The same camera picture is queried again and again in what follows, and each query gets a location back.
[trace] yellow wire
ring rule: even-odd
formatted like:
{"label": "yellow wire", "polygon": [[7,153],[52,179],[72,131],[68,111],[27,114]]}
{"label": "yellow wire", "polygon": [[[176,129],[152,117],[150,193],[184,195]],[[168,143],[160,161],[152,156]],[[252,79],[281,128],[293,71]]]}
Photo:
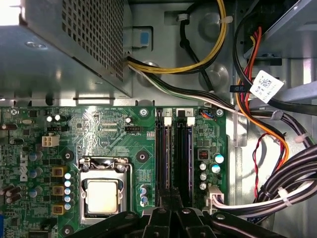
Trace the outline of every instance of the yellow wire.
{"label": "yellow wire", "polygon": [[[219,5],[219,9],[220,9],[220,19],[224,19],[226,17],[226,11],[225,11],[223,0],[217,0],[217,3]],[[206,58],[203,59],[202,61],[200,61],[199,63],[185,66],[185,67],[177,67],[177,68],[155,68],[155,67],[144,66],[144,65],[137,64],[137,63],[133,63],[131,61],[129,61],[129,64],[140,71],[148,72],[148,73],[157,73],[157,74],[179,73],[179,72],[184,72],[184,71],[194,69],[196,67],[199,67],[199,66],[207,63],[209,60],[211,60],[217,54],[218,51],[220,51],[221,45],[224,42],[226,31],[227,31],[227,23],[222,23],[221,29],[220,29],[220,34],[219,34],[219,37],[218,37],[218,40],[217,40],[215,46],[213,47],[212,51],[206,56]]]}

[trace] cable tie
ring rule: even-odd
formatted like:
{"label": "cable tie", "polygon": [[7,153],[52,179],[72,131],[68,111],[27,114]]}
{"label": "cable tie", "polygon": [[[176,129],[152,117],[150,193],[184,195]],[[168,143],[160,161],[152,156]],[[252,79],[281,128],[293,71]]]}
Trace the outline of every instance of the cable tie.
{"label": "cable tie", "polygon": [[224,19],[219,20],[219,23],[231,23],[231,22],[233,22],[232,16],[226,16]]}
{"label": "cable tie", "polygon": [[277,193],[283,199],[283,202],[286,204],[286,206],[288,207],[292,206],[292,203],[290,203],[287,197],[288,192],[285,189],[283,189],[282,187],[279,187]]}
{"label": "cable tie", "polygon": [[270,120],[282,120],[284,112],[281,110],[276,110],[273,112]]}
{"label": "cable tie", "polygon": [[176,21],[186,21],[189,20],[189,14],[181,13],[177,15]]}
{"label": "cable tie", "polygon": [[261,192],[264,193],[265,196],[267,196],[269,199],[274,199],[274,196],[269,193],[266,188],[262,185],[261,188],[260,188]]}
{"label": "cable tie", "polygon": [[295,143],[300,144],[303,143],[303,141],[305,140],[306,137],[309,137],[310,134],[309,133],[304,133],[302,135],[298,135],[294,138]]}

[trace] cable clip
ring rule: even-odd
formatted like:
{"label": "cable clip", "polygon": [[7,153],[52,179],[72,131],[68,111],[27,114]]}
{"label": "cable clip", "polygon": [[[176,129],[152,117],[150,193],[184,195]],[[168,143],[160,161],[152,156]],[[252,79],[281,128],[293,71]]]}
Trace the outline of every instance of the cable clip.
{"label": "cable clip", "polygon": [[292,203],[290,203],[290,201],[287,198],[288,192],[285,189],[283,189],[282,187],[279,187],[277,193],[283,199],[283,202],[286,204],[286,206],[288,207],[292,206]]}
{"label": "cable clip", "polygon": [[226,16],[224,19],[220,19],[218,23],[231,23],[233,22],[232,16]]}
{"label": "cable clip", "polygon": [[306,137],[309,137],[310,134],[309,133],[304,133],[302,135],[298,135],[294,138],[294,141],[296,144],[300,144],[303,143],[303,141],[305,140]]}
{"label": "cable clip", "polygon": [[284,112],[281,110],[276,110],[273,112],[270,120],[282,120]]}
{"label": "cable clip", "polygon": [[189,14],[182,13],[177,15],[176,21],[186,21],[189,20]]}

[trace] screw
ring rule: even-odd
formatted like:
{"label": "screw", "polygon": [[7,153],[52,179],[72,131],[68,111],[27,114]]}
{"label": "screw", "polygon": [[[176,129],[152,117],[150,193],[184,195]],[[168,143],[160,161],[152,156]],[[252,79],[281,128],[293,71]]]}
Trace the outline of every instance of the screw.
{"label": "screw", "polygon": [[46,49],[47,48],[46,45],[44,45],[44,44],[37,44],[37,43],[34,43],[32,41],[25,42],[25,45],[28,47],[37,48],[37,49]]}
{"label": "screw", "polygon": [[124,219],[130,220],[130,219],[133,219],[133,218],[134,218],[134,215],[133,214],[129,214]]}
{"label": "screw", "polygon": [[217,115],[218,117],[222,117],[222,116],[223,116],[223,109],[217,109],[216,115]]}
{"label": "screw", "polygon": [[183,212],[184,214],[189,214],[189,213],[190,213],[190,210],[189,210],[188,208],[185,208],[185,209],[182,210],[182,212]]}
{"label": "screw", "polygon": [[15,116],[18,114],[18,111],[16,109],[11,110],[11,115]]}
{"label": "screw", "polygon": [[224,220],[224,219],[226,219],[226,217],[225,217],[224,215],[222,215],[222,214],[217,214],[217,215],[216,215],[216,218],[217,218],[218,220]]}
{"label": "screw", "polygon": [[140,115],[143,116],[143,117],[146,117],[148,115],[148,113],[149,113],[148,110],[145,109],[145,108],[142,108],[140,110]]}
{"label": "screw", "polygon": [[200,190],[205,190],[207,188],[207,184],[202,182],[200,185],[199,185],[199,188]]}

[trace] white wire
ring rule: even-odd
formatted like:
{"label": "white wire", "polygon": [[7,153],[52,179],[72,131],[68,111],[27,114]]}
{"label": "white wire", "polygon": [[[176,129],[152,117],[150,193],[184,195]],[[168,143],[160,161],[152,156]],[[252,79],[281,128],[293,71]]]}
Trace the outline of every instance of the white wire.
{"label": "white wire", "polygon": [[[314,181],[312,182],[304,182],[298,189],[290,192],[286,197],[292,197],[302,191],[304,191],[305,189],[307,189],[309,186],[311,186],[314,183]],[[241,208],[253,208],[253,207],[260,207],[260,206],[264,206],[264,205],[269,205],[272,204],[274,202],[280,202],[283,200],[283,198],[279,197],[270,201],[266,201],[266,202],[259,202],[259,203],[251,203],[251,204],[245,204],[245,205],[233,205],[233,206],[228,206],[225,204],[222,204],[221,202],[219,202],[217,200],[216,196],[212,197],[213,201],[214,201],[214,206],[217,208],[221,208],[222,210],[228,209],[228,210],[234,210],[234,209],[241,209]]]}
{"label": "white wire", "polygon": [[144,74],[143,72],[137,70],[136,68],[132,67],[131,65],[129,65],[130,69],[132,69],[133,71],[135,71],[136,73],[138,73],[139,75],[145,77],[151,84],[153,84],[157,89],[159,89],[160,91],[164,92],[164,93],[167,93],[167,94],[170,94],[170,95],[174,95],[174,96],[180,96],[180,97],[186,97],[186,98],[192,98],[192,99],[198,99],[200,101],[203,101],[203,102],[206,102],[206,103],[210,103],[212,105],[215,105],[219,108],[222,108],[222,109],[225,109],[226,111],[229,111],[231,113],[234,113],[234,114],[238,114],[240,116],[243,116],[244,117],[244,114],[243,113],[240,113],[234,109],[231,109],[229,107],[226,107],[222,104],[220,104],[219,102],[217,101],[214,101],[212,99],[209,99],[209,98],[204,98],[204,97],[200,97],[200,96],[194,96],[194,95],[184,95],[184,94],[181,94],[181,93],[176,93],[176,92],[171,92],[167,89],[163,89],[161,87],[159,87],[155,82],[153,82],[146,74]]}

